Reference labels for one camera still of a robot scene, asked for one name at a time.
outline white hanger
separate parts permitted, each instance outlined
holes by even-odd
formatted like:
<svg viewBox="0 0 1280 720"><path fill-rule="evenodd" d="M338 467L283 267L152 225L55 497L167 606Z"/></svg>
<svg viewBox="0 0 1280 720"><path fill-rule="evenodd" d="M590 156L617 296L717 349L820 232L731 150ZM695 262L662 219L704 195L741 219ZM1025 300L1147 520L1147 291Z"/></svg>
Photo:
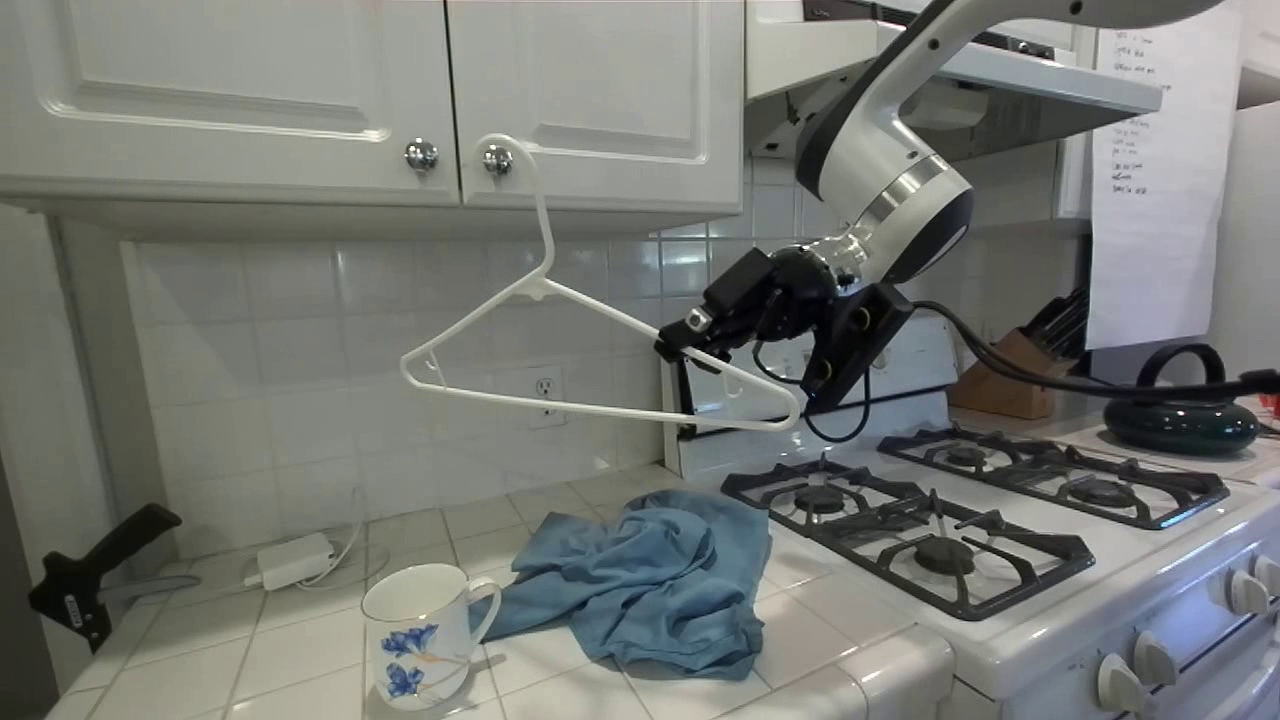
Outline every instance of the white hanger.
<svg viewBox="0 0 1280 720"><path fill-rule="evenodd" d="M765 382L757 371L745 371L737 365L723 365L707 352L695 352L695 349L684 349L684 356L723 371L723 375L737 375L741 384L752 384L769 396L781 399L781 422L759 422L759 417L692 417L692 413L658 413L658 409L617 409L617 403L571 403L571 399L545 399L545 396L509 396L509 393L479 393L479 390L451 390L441 371L441 361L435 361L435 349L450 343L458 332L474 328L476 319L485 319L489 314L495 314L502 306L509 306L514 296L527 296L527 300L545 300L545 296L564 296L590 314L601 314L649 342L658 342L658 328L645 326L640 315L630 315L598 296L585 296L569 286L558 286L547 274L558 266L558 237L551 237L551 219L547 219L547 200L545 200L545 190L540 190L540 172L536 172L536 145L523 145L517 135L485 135L485 145L503 145L514 150L514 156L520 156L527 163L527 186L534 186L534 212L536 212L536 225L540 225L540 237L545 237L545 257L534 274L523 274L520 280L514 280L509 288L502 288L495 296L489 296L485 306L476 306L468 315L461 315L458 326L450 326L441 338L424 342L419 349L404 352L401 356L401 375L419 390L419 393L432 393L432 396L458 396L458 399L476 399L476 403L509 403L509 409L545 409L545 413L577 413L577 417L617 417L617 422L654 422L654 423L701 423L701 427L759 427L759 431L787 431L806 403L797 393L787 393L783 384L775 382Z"/></svg>

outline range hood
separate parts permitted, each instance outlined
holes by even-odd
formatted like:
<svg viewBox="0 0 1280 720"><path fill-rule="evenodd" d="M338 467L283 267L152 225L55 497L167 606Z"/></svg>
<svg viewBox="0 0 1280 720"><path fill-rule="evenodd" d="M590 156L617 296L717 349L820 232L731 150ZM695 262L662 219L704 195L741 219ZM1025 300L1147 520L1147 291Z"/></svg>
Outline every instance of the range hood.
<svg viewBox="0 0 1280 720"><path fill-rule="evenodd" d="M851 0L839 0L844 22L833 22L833 4L837 0L752 0L752 156L793 159L806 120L839 97L839 90L850 90L906 31L910 22L910 14ZM1097 31L1077 38L1079 41L1067 41L1077 47L1027 43L1022 38L990 38L990 43L968 43L906 109L906 120L949 159L974 159L1162 109L1158 83L1092 71Z"/></svg>

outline kitchen counter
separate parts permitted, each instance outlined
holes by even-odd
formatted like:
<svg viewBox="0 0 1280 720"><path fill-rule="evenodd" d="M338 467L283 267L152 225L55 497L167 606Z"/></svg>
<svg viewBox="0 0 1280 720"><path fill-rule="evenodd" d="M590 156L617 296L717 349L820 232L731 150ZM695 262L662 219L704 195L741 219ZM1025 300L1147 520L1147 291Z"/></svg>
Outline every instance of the kitchen counter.
<svg viewBox="0 0 1280 720"><path fill-rule="evenodd" d="M468 687L432 714L388 714L364 683L360 593L404 564L461 564L514 579L509 564L547 512L611 515L630 497L672 490L662 467L517 494L450 512L378 520L352 561L312 590L245 590L252 553L198 561L200 586L134 606L117 638L55 706L55 720L707 720L863 717L893 697L930 714L949 683L949 645L896 609L859 599L850 564L781 532L759 579L765 655L741 683L654 680L594 666L571 631L485 645Z"/></svg>

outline crumpled cloth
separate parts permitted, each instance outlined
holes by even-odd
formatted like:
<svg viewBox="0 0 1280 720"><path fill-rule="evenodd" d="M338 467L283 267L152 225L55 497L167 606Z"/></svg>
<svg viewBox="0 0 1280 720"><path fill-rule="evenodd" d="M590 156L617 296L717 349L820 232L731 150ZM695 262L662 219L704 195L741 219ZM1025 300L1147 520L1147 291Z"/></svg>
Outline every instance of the crumpled cloth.
<svg viewBox="0 0 1280 720"><path fill-rule="evenodd" d="M636 497L617 523L551 512L514 561L485 642L569 625L598 666L745 680L769 520L727 497Z"/></svg>

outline stove knob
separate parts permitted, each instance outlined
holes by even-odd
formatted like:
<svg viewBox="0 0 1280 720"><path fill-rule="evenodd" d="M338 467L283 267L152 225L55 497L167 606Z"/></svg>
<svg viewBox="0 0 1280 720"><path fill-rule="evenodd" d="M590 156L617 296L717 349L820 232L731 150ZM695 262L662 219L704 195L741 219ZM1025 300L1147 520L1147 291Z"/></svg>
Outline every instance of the stove knob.
<svg viewBox="0 0 1280 720"><path fill-rule="evenodd" d="M1236 569L1228 579L1228 609L1236 615L1252 615L1252 612L1265 612L1269 606L1273 606L1269 586Z"/></svg>
<svg viewBox="0 0 1280 720"><path fill-rule="evenodd" d="M1176 683L1176 659L1170 655L1170 650L1162 645L1162 638L1154 631L1135 631L1135 645L1134 645L1134 668L1145 683Z"/></svg>
<svg viewBox="0 0 1280 720"><path fill-rule="evenodd" d="M1141 717L1154 706L1145 680L1124 666L1124 655L1108 653L1097 668L1097 706L1105 714L1134 714Z"/></svg>
<svg viewBox="0 0 1280 720"><path fill-rule="evenodd" d="M1256 557L1252 576L1269 590L1273 599L1280 599L1280 564L1273 557Z"/></svg>

